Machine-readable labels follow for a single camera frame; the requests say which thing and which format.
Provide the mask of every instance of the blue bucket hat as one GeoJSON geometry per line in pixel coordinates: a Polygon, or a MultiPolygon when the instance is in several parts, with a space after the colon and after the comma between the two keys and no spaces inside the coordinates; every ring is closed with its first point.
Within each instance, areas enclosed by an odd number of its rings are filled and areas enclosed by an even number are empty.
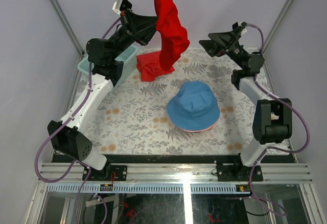
{"type": "Polygon", "coordinates": [[[200,81],[185,82],[166,110],[174,125],[187,131],[208,129],[220,116],[217,98],[209,85],[200,81]]]}

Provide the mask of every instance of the white wall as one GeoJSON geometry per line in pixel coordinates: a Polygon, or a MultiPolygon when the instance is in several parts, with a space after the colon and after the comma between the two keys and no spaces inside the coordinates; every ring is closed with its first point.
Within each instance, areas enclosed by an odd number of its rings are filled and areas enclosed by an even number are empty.
{"type": "MultiPolygon", "coordinates": [[[[116,0],[58,0],[83,46],[90,38],[101,37],[117,15],[112,11],[116,0]]],[[[153,0],[130,0],[136,14],[155,15],[153,0]]],[[[191,46],[198,45],[208,33],[230,31],[237,21],[259,25],[269,33],[286,0],[174,0],[182,25],[189,32],[191,46]]],[[[242,38],[247,46],[260,46],[260,37],[249,30],[242,38]]],[[[160,46],[157,34],[149,46],[160,46]]]]}
{"type": "MultiPolygon", "coordinates": [[[[276,92],[289,97],[309,124],[311,144],[299,154],[309,164],[327,214],[327,0],[295,0],[265,58],[276,92]]],[[[305,132],[294,116],[293,143],[300,148],[305,132]]]]}
{"type": "Polygon", "coordinates": [[[48,0],[0,0],[0,12],[0,223],[18,224],[36,186],[36,151],[63,113],[78,54],[48,0]]]}

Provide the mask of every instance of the floral tablecloth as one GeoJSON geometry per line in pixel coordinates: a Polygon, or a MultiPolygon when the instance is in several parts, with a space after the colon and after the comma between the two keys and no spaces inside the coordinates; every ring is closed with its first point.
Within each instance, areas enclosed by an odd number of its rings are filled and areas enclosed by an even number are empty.
{"type": "MultiPolygon", "coordinates": [[[[139,50],[139,54],[157,51],[139,50]]],[[[174,65],[176,71],[141,82],[136,69],[99,105],[85,136],[103,154],[237,154],[251,141],[254,104],[230,82],[233,69],[229,57],[211,58],[201,48],[189,48],[174,65]],[[218,99],[221,115],[209,131],[185,132],[174,126],[166,104],[186,81],[203,81],[218,99]]],[[[264,71],[258,80],[267,86],[264,71]]],[[[82,75],[76,97],[87,85],[82,75]]]]}

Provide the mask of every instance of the metal pole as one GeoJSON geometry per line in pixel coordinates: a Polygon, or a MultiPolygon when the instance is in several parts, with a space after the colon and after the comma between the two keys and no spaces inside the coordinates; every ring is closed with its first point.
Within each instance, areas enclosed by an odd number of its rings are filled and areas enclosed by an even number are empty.
{"type": "Polygon", "coordinates": [[[276,34],[279,25],[281,24],[281,22],[283,21],[283,19],[285,18],[287,12],[289,11],[292,3],[294,2],[294,0],[286,0],[281,12],[279,13],[275,23],[273,24],[266,40],[264,43],[264,49],[263,49],[263,53],[267,50],[269,44],[271,43],[271,40],[273,39],[274,35],[276,34]]]}
{"type": "Polygon", "coordinates": [[[68,20],[67,20],[67,18],[65,16],[65,14],[63,13],[63,11],[61,9],[58,1],[57,0],[50,0],[50,2],[53,5],[53,7],[54,7],[54,9],[55,9],[55,11],[56,11],[56,13],[57,13],[57,15],[58,15],[61,23],[63,24],[64,28],[66,29],[69,37],[71,38],[71,40],[72,40],[72,42],[73,42],[73,44],[74,44],[77,52],[81,56],[83,56],[84,55],[84,52],[85,52],[84,51],[84,48],[82,47],[81,43],[78,41],[78,39],[77,39],[77,37],[76,37],[76,35],[75,35],[75,33],[74,33],[71,25],[69,24],[69,22],[68,22],[68,20]]]}

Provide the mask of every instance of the red cloth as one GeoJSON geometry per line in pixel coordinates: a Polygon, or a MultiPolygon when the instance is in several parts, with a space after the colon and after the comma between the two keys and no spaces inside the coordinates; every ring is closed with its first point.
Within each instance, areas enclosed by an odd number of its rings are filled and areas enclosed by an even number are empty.
{"type": "Polygon", "coordinates": [[[163,70],[158,62],[160,52],[152,52],[137,56],[137,69],[141,73],[141,81],[151,82],[157,76],[175,71],[174,67],[163,70]]]}
{"type": "Polygon", "coordinates": [[[156,29],[161,34],[159,63],[164,70],[170,70],[190,45],[188,32],[180,24],[173,0],[154,0],[154,7],[158,16],[156,29]]]}

